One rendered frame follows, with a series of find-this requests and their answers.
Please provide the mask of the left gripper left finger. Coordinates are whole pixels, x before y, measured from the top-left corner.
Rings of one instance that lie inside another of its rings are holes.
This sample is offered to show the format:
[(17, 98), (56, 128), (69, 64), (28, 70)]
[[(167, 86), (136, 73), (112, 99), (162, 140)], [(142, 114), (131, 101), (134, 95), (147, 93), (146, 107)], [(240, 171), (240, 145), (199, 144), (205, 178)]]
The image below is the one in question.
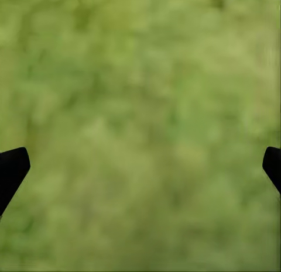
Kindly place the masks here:
[(0, 217), (30, 169), (25, 147), (0, 153)]

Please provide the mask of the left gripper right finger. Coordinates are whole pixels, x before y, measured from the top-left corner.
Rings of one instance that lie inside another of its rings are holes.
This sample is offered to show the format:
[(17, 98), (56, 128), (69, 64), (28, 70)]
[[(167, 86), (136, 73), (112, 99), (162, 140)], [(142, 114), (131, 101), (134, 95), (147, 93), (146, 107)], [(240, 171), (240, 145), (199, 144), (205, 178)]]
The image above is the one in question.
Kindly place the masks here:
[(268, 147), (263, 158), (262, 168), (281, 194), (281, 149)]

